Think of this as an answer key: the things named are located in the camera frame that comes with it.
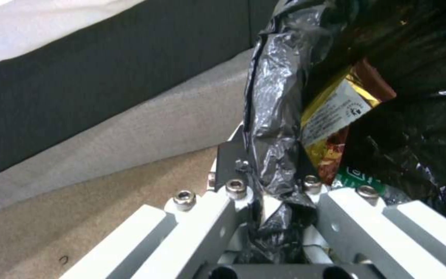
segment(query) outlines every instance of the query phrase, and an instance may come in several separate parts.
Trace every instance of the gray fabric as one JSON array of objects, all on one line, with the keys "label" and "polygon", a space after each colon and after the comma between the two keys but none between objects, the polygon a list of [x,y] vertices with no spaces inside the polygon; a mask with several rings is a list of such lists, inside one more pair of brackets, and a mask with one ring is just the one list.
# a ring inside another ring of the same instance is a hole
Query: gray fabric
[{"label": "gray fabric", "polygon": [[0,208],[225,141],[242,120],[250,56],[241,53],[1,172]]}]

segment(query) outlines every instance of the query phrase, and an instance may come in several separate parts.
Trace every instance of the trash bag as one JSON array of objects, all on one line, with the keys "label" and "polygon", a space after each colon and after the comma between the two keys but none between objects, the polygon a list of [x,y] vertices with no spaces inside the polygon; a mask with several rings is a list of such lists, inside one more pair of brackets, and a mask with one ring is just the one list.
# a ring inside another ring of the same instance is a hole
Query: trash bag
[{"label": "trash bag", "polygon": [[350,127],[344,163],[446,216],[446,1],[421,1],[369,55],[397,92]]},{"label": "trash bag", "polygon": [[[283,204],[264,223],[254,219],[250,224],[250,245],[237,258],[238,263],[304,262],[302,233],[316,220],[315,205],[299,187],[305,174],[300,171],[305,152],[299,142],[303,101],[304,96],[315,94],[306,86],[342,30],[367,14],[375,2],[290,0],[275,9],[259,34],[245,89],[243,134],[255,191]],[[356,58],[343,59],[347,48],[339,49],[344,51],[338,51],[342,63],[330,59],[329,65],[341,71]],[[332,70],[320,75],[315,85],[319,80],[326,84],[333,74]]]},{"label": "trash bag", "polygon": [[342,164],[446,216],[446,95],[397,98],[350,126]]}]

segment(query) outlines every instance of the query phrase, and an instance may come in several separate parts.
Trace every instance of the bolt head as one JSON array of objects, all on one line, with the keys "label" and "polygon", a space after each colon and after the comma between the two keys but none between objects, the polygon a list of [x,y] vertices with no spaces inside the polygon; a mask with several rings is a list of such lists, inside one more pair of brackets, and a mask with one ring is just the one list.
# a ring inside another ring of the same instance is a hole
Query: bolt head
[{"label": "bolt head", "polygon": [[195,194],[191,191],[182,190],[173,196],[173,202],[180,211],[191,210],[196,203]]},{"label": "bolt head", "polygon": [[370,203],[370,205],[375,206],[377,204],[379,194],[373,187],[369,185],[363,185],[357,187],[355,189],[355,192],[362,198],[364,198],[368,203]]},{"label": "bolt head", "polygon": [[308,194],[319,194],[321,192],[321,181],[315,175],[304,177],[304,191]]},{"label": "bolt head", "polygon": [[240,179],[230,179],[225,184],[226,194],[234,200],[245,198],[247,194],[247,186]]}]

